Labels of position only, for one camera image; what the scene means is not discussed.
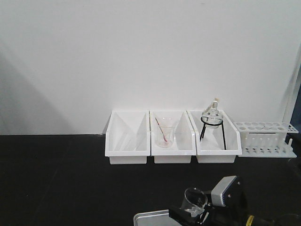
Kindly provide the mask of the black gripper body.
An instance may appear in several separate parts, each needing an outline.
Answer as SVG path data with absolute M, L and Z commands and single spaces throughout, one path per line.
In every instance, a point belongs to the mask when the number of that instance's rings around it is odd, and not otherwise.
M 190 213 L 181 207 L 170 207 L 169 217 L 182 226 L 242 226 L 246 223 L 248 206 L 243 190 L 242 177 L 232 183 L 225 194 L 225 207 L 214 206 L 211 201 L 211 191 L 203 191 L 207 196 L 207 204 L 201 215 L 191 217 Z

